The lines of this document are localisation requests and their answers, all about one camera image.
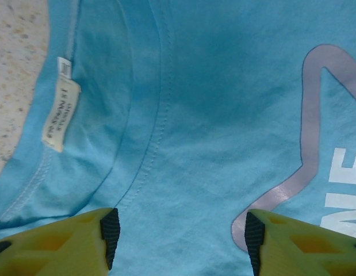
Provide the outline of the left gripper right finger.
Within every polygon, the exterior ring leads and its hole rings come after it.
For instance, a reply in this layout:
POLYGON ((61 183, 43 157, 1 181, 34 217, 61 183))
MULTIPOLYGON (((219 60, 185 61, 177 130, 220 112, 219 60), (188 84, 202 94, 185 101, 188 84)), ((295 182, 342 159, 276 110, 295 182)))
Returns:
POLYGON ((254 275, 356 276, 356 238, 251 209, 244 238, 254 275))

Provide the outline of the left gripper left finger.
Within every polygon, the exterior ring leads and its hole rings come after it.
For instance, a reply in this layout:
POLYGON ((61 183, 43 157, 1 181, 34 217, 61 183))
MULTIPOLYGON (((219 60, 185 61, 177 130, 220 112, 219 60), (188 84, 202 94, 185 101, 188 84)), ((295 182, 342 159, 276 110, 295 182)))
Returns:
POLYGON ((116 208, 101 208, 0 240, 0 276, 109 275, 120 237, 116 208))

